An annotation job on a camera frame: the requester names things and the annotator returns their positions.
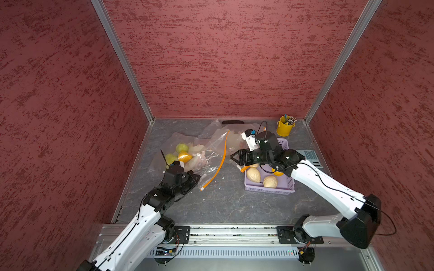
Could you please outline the clear bag with green fruit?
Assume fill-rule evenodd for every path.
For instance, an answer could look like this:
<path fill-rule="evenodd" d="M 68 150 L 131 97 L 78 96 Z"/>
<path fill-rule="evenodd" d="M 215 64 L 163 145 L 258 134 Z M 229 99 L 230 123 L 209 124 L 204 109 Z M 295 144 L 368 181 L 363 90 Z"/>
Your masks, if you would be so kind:
<path fill-rule="evenodd" d="M 157 149 L 148 171 L 162 173 L 168 169 L 165 156 L 168 154 L 178 156 L 176 152 L 177 144 L 185 143 L 189 146 L 188 153 L 193 156 L 193 159 L 186 164 L 181 162 L 181 165 L 186 172 L 193 171 L 201 176 L 198 188 L 203 191 L 217 177 L 226 160 L 228 135 L 229 132 L 213 140 L 174 133 L 169 140 Z"/>

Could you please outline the beige pear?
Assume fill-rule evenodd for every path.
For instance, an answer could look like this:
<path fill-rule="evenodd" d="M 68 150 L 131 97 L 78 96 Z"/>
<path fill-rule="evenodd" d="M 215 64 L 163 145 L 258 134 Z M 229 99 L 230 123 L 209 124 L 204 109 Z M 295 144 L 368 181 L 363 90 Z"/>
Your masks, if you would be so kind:
<path fill-rule="evenodd" d="M 262 180 L 260 171 L 255 167 L 249 167 L 249 169 L 246 170 L 246 177 L 248 180 L 255 183 L 260 183 Z"/>
<path fill-rule="evenodd" d="M 275 175 L 269 175 L 263 179 L 263 187 L 275 189 L 278 186 L 278 179 Z"/>

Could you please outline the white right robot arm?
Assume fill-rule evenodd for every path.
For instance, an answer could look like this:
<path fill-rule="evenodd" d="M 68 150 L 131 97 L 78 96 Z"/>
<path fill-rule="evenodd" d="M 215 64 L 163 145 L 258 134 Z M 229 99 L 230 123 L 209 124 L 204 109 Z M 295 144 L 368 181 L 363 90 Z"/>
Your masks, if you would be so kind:
<path fill-rule="evenodd" d="M 308 244 L 315 238 L 333 237 L 342 238 L 357 248 L 368 248 L 382 220 L 378 197 L 364 196 L 342 185 L 299 152 L 283 149 L 276 135 L 269 131 L 248 129 L 241 137 L 248 147 L 231 155 L 236 164 L 270 166 L 309 187 L 339 211 L 334 216 L 303 215 L 292 229 L 291 237 L 296 243 Z"/>

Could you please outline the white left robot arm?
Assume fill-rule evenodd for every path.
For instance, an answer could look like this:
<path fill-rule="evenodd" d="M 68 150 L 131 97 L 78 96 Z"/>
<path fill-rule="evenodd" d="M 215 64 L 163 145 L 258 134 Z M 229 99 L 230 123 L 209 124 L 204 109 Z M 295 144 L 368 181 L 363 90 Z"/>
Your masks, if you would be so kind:
<path fill-rule="evenodd" d="M 143 197 L 138 212 L 118 237 L 92 262 L 84 260 L 78 270 L 135 270 L 152 249 L 173 239 L 175 223 L 164 214 L 195 188 L 200 178 L 174 161 L 164 172 L 160 184 Z"/>

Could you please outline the clear zip-top bag orange seal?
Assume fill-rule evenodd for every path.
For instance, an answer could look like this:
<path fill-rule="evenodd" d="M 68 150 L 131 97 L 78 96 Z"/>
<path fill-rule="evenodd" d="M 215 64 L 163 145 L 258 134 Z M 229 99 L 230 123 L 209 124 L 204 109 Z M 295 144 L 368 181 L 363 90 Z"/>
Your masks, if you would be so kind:
<path fill-rule="evenodd" d="M 220 138 L 223 134 L 229 132 L 227 138 L 227 151 L 229 154 L 232 154 L 239 149 L 247 149 L 248 145 L 246 141 L 242 139 L 242 134 L 248 129 L 256 131 L 258 128 L 258 123 L 231 123 L 223 125 L 223 123 L 219 120 L 214 120 L 203 130 L 203 132 L 198 137 L 199 139 L 216 140 Z"/>

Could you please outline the orange fruit from bag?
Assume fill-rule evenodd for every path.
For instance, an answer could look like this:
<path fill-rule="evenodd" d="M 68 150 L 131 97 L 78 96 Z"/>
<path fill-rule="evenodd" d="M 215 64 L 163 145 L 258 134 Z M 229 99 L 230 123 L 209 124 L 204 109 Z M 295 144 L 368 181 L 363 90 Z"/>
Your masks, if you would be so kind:
<path fill-rule="evenodd" d="M 273 168 L 272 168 L 272 174 L 275 175 L 275 176 L 283 176 L 284 175 L 284 173 L 279 172 L 279 171 L 277 171 L 277 170 L 275 170 Z"/>

